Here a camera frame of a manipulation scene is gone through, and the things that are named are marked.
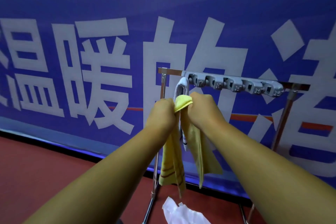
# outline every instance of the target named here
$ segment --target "red floor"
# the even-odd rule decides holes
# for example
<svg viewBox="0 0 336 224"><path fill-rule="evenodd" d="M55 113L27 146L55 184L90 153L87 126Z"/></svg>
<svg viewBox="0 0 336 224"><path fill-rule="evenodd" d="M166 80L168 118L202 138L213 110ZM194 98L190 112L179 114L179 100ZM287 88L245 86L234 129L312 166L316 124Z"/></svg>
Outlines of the red floor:
<svg viewBox="0 0 336 224"><path fill-rule="evenodd" d="M0 223L22 223L48 199L94 163L0 137ZM142 223L152 189L143 178L121 219L124 224ZM167 197L181 202L174 185L160 188L149 224L166 223L162 205ZM182 202L201 212L211 224L243 224L236 204L187 190ZM256 213L252 224L265 224Z"/></svg>

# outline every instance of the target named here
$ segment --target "person's left arm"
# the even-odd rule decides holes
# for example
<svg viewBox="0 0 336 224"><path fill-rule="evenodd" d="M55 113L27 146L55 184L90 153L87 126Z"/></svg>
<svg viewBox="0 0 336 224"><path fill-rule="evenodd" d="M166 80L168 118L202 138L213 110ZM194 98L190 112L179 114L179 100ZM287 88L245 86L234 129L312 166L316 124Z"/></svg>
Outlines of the person's left arm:
<svg viewBox="0 0 336 224"><path fill-rule="evenodd" d="M157 101L141 132L61 190L24 224L115 223L175 121L173 100Z"/></svg>

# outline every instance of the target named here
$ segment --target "hanging towel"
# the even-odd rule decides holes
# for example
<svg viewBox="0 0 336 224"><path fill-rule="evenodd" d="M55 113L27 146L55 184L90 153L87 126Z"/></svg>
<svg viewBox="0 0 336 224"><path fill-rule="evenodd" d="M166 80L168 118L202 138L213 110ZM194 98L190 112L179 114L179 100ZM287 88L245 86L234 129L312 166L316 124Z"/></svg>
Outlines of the hanging towel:
<svg viewBox="0 0 336 224"><path fill-rule="evenodd" d="M186 181L184 178L182 151L179 144L179 117L182 130L188 141L189 149L195 160L199 175L199 187L201 188L203 185L204 174L223 173L221 165L210 150L203 132L196 128L189 120L188 109L185 107L192 103L192 98L187 95L180 95L176 98L174 107L175 115L177 116L176 124L163 146L159 184L177 184L180 197L182 197L182 193L186 189Z"/></svg>
<svg viewBox="0 0 336 224"><path fill-rule="evenodd" d="M176 85L175 94L174 94L174 102L179 95L189 95L189 81L186 77L182 77L180 81L178 82L178 84ZM187 151L188 142L186 140L186 137L184 136L184 133L180 125L179 125L179 131L180 131L180 135L182 136L184 150Z"/></svg>

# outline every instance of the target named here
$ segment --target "plastic bag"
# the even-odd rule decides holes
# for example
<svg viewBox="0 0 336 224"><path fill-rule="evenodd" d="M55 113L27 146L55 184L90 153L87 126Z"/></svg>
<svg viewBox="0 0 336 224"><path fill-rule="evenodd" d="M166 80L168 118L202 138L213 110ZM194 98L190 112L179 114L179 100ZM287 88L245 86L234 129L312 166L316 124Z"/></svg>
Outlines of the plastic bag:
<svg viewBox="0 0 336 224"><path fill-rule="evenodd" d="M210 224L202 213L189 209L186 205L168 197L162 206L168 224Z"/></svg>

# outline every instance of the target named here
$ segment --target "black baseboard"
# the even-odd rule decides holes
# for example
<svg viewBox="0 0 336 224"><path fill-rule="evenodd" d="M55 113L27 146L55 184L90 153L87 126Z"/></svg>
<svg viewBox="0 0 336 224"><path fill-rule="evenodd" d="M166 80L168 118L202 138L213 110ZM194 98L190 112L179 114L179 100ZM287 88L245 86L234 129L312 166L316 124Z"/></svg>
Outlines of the black baseboard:
<svg viewBox="0 0 336 224"><path fill-rule="evenodd" d="M68 156L72 156L75 158L80 158L83 160L87 160L93 163L98 163L101 158L99 157L95 157L95 156L91 156L85 153L81 153L75 150L70 150L70 149L66 149L63 148L61 146L57 146L57 145L53 145L53 144L49 144L43 141L39 141L36 139L32 139L29 137L24 137L24 136L19 136L19 135L15 135L12 133L7 133L7 132L2 132L0 131L0 137L5 137L11 140L15 140L18 142L22 142L22 143L27 143L30 145L35 145L35 146L39 146L48 150L52 150L52 151L56 151L62 154L66 154ZM144 177L147 178L153 178L153 172L151 171L146 171L144 173ZM229 201L238 205L242 205L242 206L247 206L247 207L251 207L252 206L252 202L250 199L244 198L244 197L238 197L238 196L233 196L231 194L227 194L227 193L223 193L220 191L216 191L216 190L212 190L209 188L199 188L197 184L191 184L191 183L187 183L187 189L210 196L210 197L215 197L215 198L219 198L225 201Z"/></svg>

